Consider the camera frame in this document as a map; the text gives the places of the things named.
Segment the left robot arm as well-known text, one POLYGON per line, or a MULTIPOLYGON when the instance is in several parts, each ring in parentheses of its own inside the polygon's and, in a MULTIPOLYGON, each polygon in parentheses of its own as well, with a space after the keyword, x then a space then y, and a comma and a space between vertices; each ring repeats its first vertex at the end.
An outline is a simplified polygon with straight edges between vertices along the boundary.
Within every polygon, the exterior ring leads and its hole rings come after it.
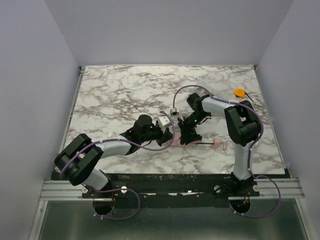
POLYGON ((60 179, 73 186, 84 185, 97 191, 109 190, 110 179, 95 167, 99 160, 113 156, 128 156, 140 149, 153 151, 150 142, 158 144, 156 151, 167 149, 174 141, 175 128, 172 118, 164 111, 156 121, 142 114, 133 126, 119 136, 104 140, 92 140, 81 133, 55 158, 60 179))

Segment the pink folding umbrella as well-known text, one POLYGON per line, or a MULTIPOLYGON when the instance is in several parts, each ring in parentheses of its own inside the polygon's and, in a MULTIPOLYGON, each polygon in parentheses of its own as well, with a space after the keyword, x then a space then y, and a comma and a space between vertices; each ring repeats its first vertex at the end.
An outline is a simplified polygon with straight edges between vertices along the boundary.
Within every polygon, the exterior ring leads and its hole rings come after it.
POLYGON ((173 124, 170 122, 170 118, 166 116, 164 113, 161 114, 157 118, 157 123, 160 126, 160 128, 165 132, 166 129, 168 129, 168 133, 173 135, 173 131, 175 132, 174 137, 171 137, 168 141, 166 141, 164 144, 165 146, 168 146, 169 143, 171 142, 170 146, 171 147, 179 147, 179 148, 186 148, 186 147, 195 147, 195 146, 200 146, 200 147, 210 147, 212 149, 222 149, 223 151, 227 150, 227 144, 219 138, 213 138, 209 142, 202 141, 202 139, 198 140, 192 140, 189 143, 183 143, 181 144, 181 130, 177 123, 174 122, 174 119, 172 120, 173 124))

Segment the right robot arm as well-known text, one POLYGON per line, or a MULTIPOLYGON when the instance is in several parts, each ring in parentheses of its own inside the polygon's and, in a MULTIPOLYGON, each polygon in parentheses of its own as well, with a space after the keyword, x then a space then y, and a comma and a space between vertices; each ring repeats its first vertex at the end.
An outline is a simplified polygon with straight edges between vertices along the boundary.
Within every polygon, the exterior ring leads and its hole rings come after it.
POLYGON ((178 118, 179 144, 200 144, 202 136, 196 132, 196 127, 212 115, 224 117, 228 135, 235 147, 234 168, 229 187, 232 190, 243 190, 253 184, 250 164, 252 146, 258 141, 263 126, 252 104, 247 100, 236 103, 219 101, 208 94, 198 95, 196 92, 190 94, 186 102, 193 113, 188 117, 178 118))

